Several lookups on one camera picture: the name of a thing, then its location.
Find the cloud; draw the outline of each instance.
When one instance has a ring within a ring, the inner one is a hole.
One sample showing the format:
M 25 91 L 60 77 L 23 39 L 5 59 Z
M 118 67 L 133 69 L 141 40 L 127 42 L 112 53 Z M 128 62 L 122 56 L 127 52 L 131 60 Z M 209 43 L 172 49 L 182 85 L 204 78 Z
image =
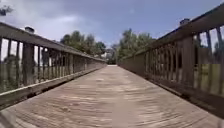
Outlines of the cloud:
M 30 26 L 36 34 L 51 40 L 60 40 L 74 30 L 89 34 L 99 27 L 96 21 L 68 12 L 66 2 L 59 0 L 3 0 L 2 4 L 10 5 L 14 11 L 0 17 L 1 22 L 19 28 Z

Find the sky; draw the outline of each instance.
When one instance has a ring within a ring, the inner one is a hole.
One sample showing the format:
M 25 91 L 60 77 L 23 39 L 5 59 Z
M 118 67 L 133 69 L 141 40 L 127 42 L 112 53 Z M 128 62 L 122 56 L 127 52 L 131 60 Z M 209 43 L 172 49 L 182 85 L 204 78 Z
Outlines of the sky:
M 193 19 L 223 0 L 1 0 L 14 11 L 5 22 L 18 28 L 31 26 L 51 40 L 79 30 L 93 34 L 107 46 L 118 43 L 122 32 L 132 28 L 159 38 L 176 29 L 184 18 Z

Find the tree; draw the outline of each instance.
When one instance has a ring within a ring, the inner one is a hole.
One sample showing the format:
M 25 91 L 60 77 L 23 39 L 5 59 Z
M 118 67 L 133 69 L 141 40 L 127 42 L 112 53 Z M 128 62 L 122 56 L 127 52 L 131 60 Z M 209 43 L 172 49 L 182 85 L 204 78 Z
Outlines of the tree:
M 101 57 L 106 51 L 106 46 L 103 42 L 97 42 L 94 46 L 94 54 Z
M 64 37 L 61 39 L 60 42 L 64 45 L 70 45 L 70 40 L 71 40 L 70 35 L 66 34 L 64 35 Z
M 98 55 L 101 57 L 101 54 L 105 53 L 106 49 L 103 42 L 95 42 L 95 37 L 92 34 L 85 37 L 85 35 L 82 35 L 79 31 L 74 31 L 72 34 L 66 34 L 60 42 L 93 56 Z
M 93 55 L 94 52 L 94 45 L 95 45 L 95 38 L 92 34 L 87 35 L 85 39 L 85 52 L 89 55 Z
M 135 34 L 132 29 L 125 30 L 119 42 L 118 59 L 135 54 L 155 41 L 149 33 Z
M 12 11 L 13 9 L 10 6 L 4 5 L 0 8 L 0 16 L 6 16 L 7 13 L 10 13 Z
M 119 49 L 119 45 L 118 44 L 113 44 L 111 46 L 111 48 L 106 50 L 107 53 L 107 63 L 108 64 L 116 64 L 117 61 L 117 51 Z

